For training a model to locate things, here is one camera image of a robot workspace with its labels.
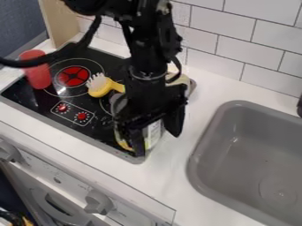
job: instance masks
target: tile wall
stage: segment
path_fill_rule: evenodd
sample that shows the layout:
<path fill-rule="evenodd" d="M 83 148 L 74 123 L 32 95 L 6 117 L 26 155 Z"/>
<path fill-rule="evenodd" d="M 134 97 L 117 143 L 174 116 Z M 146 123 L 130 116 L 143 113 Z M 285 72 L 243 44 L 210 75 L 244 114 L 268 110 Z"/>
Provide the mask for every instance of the tile wall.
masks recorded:
<path fill-rule="evenodd" d="M 302 0 L 177 0 L 183 64 L 299 97 Z M 81 32 L 91 18 L 79 17 Z M 125 45 L 120 26 L 103 20 L 99 38 Z"/>

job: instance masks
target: red burner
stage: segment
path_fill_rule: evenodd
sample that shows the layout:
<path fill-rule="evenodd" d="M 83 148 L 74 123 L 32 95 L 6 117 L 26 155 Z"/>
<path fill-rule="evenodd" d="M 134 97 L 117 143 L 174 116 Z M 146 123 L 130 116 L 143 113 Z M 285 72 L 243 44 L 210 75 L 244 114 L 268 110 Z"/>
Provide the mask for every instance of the red burner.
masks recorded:
<path fill-rule="evenodd" d="M 62 70 L 57 79 L 65 87 L 77 87 L 87 82 L 89 71 L 81 66 L 72 66 Z"/>

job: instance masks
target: white subway tile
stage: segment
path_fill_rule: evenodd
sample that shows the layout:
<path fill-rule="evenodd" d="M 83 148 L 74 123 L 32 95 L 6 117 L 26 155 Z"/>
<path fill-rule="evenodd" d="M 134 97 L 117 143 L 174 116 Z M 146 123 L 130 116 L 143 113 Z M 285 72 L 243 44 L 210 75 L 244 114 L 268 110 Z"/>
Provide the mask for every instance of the white subway tile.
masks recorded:
<path fill-rule="evenodd" d="M 182 45 L 193 49 L 199 49 L 208 53 L 215 53 L 217 34 L 202 32 L 185 26 L 176 26 L 179 35 L 184 40 Z"/>
<path fill-rule="evenodd" d="M 302 53 L 302 30 L 259 20 L 254 31 L 253 42 Z"/>
<path fill-rule="evenodd" d="M 277 70 L 283 51 L 221 36 L 217 55 Z"/>
<path fill-rule="evenodd" d="M 105 25 L 116 26 L 116 21 L 110 17 L 102 17 L 102 23 Z"/>
<path fill-rule="evenodd" d="M 302 28 L 302 10 L 298 14 L 297 23 L 295 25 L 296 27 Z"/>
<path fill-rule="evenodd" d="M 302 56 L 286 52 L 279 71 L 302 78 Z"/>
<path fill-rule="evenodd" d="M 248 64 L 245 66 L 242 81 L 296 97 L 302 93 L 302 79 Z"/>
<path fill-rule="evenodd" d="M 172 14 L 174 23 L 189 26 L 191 5 L 172 2 Z"/>
<path fill-rule="evenodd" d="M 191 27 L 249 41 L 254 23 L 255 19 L 193 7 Z"/>
<path fill-rule="evenodd" d="M 224 10 L 239 15 L 294 25 L 300 0 L 227 0 Z"/>
<path fill-rule="evenodd" d="M 188 49 L 188 65 L 239 80 L 244 64 L 220 56 Z"/>
<path fill-rule="evenodd" d="M 79 23 L 79 30 L 82 33 L 85 33 L 89 29 L 89 27 L 91 26 L 91 24 L 93 23 L 92 20 L 86 19 L 86 18 L 82 18 L 82 17 L 77 17 L 77 21 Z"/>
<path fill-rule="evenodd" d="M 194 4 L 206 8 L 221 10 L 223 8 L 223 0 L 178 0 L 185 4 Z"/>
<path fill-rule="evenodd" d="M 122 29 L 117 27 L 101 25 L 97 31 L 98 37 L 116 44 L 126 45 Z"/>

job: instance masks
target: sink basin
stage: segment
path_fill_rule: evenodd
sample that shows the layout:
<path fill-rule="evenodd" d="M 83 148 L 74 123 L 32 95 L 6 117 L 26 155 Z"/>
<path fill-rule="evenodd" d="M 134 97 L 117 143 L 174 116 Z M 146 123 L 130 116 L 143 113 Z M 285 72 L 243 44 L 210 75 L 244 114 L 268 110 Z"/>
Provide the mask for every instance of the sink basin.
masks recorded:
<path fill-rule="evenodd" d="M 202 195 L 272 226 L 302 225 L 302 119 L 251 102 L 217 110 L 187 165 Z"/>

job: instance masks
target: white countertop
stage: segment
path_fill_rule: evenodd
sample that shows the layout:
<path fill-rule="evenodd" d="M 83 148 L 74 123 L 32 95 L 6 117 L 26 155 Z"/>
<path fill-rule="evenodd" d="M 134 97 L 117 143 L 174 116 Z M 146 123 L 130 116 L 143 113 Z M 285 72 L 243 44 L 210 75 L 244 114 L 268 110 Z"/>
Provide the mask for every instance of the white countertop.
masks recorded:
<path fill-rule="evenodd" d="M 108 41 L 94 39 L 91 46 L 121 57 L 129 56 L 126 47 Z M 50 41 L 42 43 L 37 49 L 46 52 L 53 50 Z M 0 90 L 21 73 L 20 70 L 2 69 Z M 203 70 L 185 68 L 185 73 L 198 86 L 187 106 L 184 131 L 178 139 L 165 133 L 141 165 L 130 164 L 101 151 L 1 102 L 0 118 L 20 131 L 176 209 L 177 226 L 263 225 L 197 193 L 186 178 L 185 165 L 209 120 L 223 103 L 245 100 L 296 115 L 298 99 Z"/>

